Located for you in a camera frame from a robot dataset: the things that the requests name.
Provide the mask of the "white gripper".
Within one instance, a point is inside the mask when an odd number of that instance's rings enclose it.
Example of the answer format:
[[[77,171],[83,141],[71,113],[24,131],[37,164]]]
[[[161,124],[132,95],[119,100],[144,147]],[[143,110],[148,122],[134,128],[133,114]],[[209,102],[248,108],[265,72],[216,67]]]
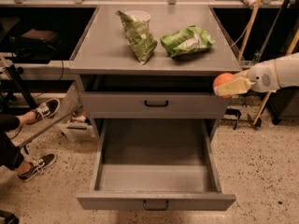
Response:
[[[235,73],[234,77],[231,82],[232,95],[243,94],[250,89],[257,92],[269,92],[278,89],[274,60],[256,63],[248,71]]]

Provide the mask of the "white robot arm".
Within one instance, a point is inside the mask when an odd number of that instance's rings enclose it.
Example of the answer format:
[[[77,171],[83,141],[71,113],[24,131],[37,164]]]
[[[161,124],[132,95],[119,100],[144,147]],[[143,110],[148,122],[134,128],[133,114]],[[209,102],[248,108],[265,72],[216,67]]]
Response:
[[[277,91],[299,86],[299,53],[254,64],[250,69],[223,73],[213,82],[217,96],[228,98],[237,94]]]

